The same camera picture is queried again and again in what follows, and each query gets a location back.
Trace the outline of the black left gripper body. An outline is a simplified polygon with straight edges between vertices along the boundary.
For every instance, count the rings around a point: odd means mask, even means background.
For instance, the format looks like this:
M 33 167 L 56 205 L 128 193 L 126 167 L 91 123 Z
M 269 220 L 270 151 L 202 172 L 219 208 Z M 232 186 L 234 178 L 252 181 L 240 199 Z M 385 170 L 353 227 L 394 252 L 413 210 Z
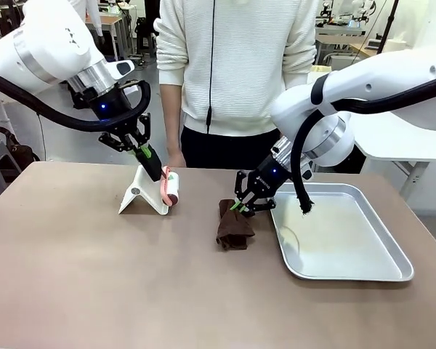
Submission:
M 132 111 L 131 104 L 122 89 L 112 88 L 105 94 L 90 100 L 89 107 L 95 116 L 105 125 L 104 132 L 124 136 L 134 134 L 137 131 L 136 118 L 120 121 L 107 127 L 107 124 L 114 119 Z

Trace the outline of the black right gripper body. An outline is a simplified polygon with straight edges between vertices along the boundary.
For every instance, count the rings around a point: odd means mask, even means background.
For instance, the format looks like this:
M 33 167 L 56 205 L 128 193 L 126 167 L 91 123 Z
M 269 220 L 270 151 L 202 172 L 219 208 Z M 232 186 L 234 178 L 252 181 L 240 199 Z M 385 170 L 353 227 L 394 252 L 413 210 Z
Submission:
M 285 181 L 291 178 L 291 173 L 280 165 L 272 155 L 248 174 L 248 190 L 256 198 L 271 198 Z

